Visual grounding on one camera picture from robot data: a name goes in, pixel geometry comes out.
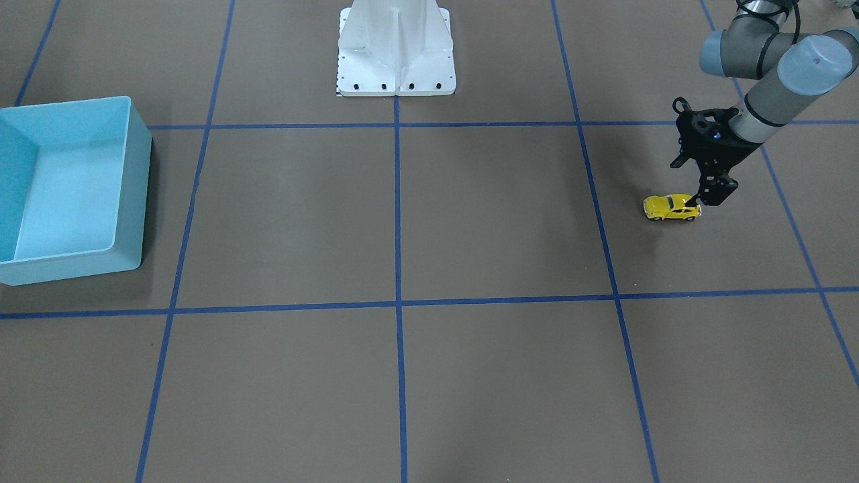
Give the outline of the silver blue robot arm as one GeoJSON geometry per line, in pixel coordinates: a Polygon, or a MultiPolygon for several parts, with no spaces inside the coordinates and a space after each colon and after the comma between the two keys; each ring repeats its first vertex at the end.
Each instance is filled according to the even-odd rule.
{"type": "Polygon", "coordinates": [[[693,160],[699,189],[687,206],[717,206],[738,189],[731,169],[760,149],[779,129],[857,70],[857,27],[801,33],[795,1],[740,1],[726,30],[706,37],[703,72],[754,80],[730,108],[694,110],[674,100],[679,134],[672,168],[693,160]]]}

